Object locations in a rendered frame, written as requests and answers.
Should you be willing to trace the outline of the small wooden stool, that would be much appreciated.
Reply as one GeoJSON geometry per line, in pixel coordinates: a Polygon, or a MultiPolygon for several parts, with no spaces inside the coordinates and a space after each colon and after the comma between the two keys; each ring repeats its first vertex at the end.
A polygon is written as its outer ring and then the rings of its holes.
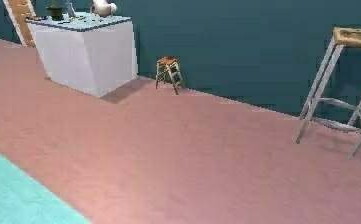
{"type": "Polygon", "coordinates": [[[165,56],[156,62],[155,88],[158,88],[159,82],[171,83],[176,95],[178,87],[185,87],[180,64],[175,57],[165,56]]]}

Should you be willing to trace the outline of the white cabinet with blue top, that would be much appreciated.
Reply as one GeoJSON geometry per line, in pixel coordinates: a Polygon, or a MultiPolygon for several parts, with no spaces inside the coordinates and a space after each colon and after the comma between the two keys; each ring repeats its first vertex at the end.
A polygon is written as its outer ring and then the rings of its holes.
{"type": "Polygon", "coordinates": [[[47,76],[101,98],[137,78],[132,19],[80,12],[76,19],[26,21],[47,76]]]}

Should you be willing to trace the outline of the grey-legged table with tan top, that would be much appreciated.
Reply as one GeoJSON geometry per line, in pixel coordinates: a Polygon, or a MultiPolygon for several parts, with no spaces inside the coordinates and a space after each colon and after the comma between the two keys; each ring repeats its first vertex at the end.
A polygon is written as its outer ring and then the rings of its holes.
{"type": "MultiPolygon", "coordinates": [[[[333,28],[332,38],[299,115],[299,120],[302,124],[295,140],[297,144],[299,144],[303,138],[310,121],[317,122],[325,127],[345,133],[354,132],[361,134],[361,100],[358,105],[355,106],[336,98],[322,96],[336,63],[345,47],[361,48],[361,29],[346,27],[333,28]],[[346,124],[314,117],[313,114],[319,103],[330,104],[335,107],[350,110],[352,111],[352,116],[346,124]]],[[[353,159],[360,148],[361,137],[353,146],[348,158],[353,159]]]]}

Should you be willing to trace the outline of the grey upright book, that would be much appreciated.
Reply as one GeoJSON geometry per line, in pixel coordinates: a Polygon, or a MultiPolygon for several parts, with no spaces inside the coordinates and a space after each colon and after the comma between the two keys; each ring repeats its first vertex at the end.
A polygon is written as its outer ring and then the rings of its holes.
{"type": "Polygon", "coordinates": [[[76,14],[75,14],[75,10],[73,8],[71,0],[66,0],[66,6],[67,6],[67,13],[68,13],[69,17],[75,18],[76,14]]]}

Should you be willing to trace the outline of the dark green plant pot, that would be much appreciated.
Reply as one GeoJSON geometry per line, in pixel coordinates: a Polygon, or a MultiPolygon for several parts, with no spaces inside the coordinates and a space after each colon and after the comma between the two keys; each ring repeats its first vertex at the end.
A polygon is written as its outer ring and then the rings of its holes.
{"type": "Polygon", "coordinates": [[[63,19],[63,8],[58,5],[51,5],[47,7],[47,11],[49,12],[53,21],[61,21],[63,19]]]}

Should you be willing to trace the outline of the brown room door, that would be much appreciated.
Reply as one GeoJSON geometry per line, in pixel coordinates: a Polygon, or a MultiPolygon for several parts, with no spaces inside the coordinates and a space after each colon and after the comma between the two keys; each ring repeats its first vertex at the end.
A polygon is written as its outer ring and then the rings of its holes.
{"type": "Polygon", "coordinates": [[[2,0],[23,46],[34,47],[25,19],[36,15],[31,0],[2,0]]]}

